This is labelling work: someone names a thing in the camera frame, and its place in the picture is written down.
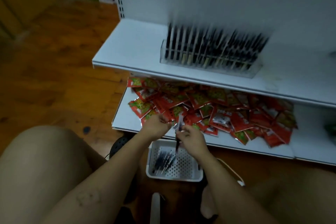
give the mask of forearm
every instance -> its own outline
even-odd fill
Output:
[[[200,159],[222,223],[276,223],[218,160],[209,154]]]
[[[141,133],[70,191],[43,223],[113,223],[149,140]]]

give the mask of person's right arm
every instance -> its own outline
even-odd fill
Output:
[[[210,153],[199,130],[191,126],[183,130],[176,135],[203,167],[222,223],[277,223]]]

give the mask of shelf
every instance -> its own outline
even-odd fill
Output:
[[[127,88],[112,122],[112,128],[135,133],[141,129],[140,119],[128,106],[128,103],[136,98],[137,95]],[[336,146],[330,141],[323,129],[325,122],[328,122],[325,118],[333,120],[336,118],[336,112],[300,104],[295,105],[294,112],[299,129],[294,130],[289,145],[269,148],[262,138],[256,138],[244,146],[228,133],[221,131],[219,137],[210,135],[204,135],[204,137],[208,145],[336,165]],[[174,139],[174,130],[170,129],[165,138]]]
[[[262,52],[263,68],[249,79],[161,64],[166,35],[164,25],[122,19],[92,63],[336,108],[335,60],[325,53],[270,41]]]

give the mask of perforated basket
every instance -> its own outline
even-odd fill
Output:
[[[160,139],[149,146],[146,174],[150,178],[186,182],[199,182],[203,179],[203,169],[196,160],[182,147],[179,147],[176,159],[166,172],[156,172],[155,162],[160,151],[175,152],[176,141]]]

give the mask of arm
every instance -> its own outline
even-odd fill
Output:
[[[203,167],[222,223],[277,223],[209,152],[199,130],[191,126],[183,130],[176,135]]]
[[[45,217],[52,223],[113,223],[126,197],[144,150],[163,137],[170,124],[154,115],[108,162],[62,198]]]

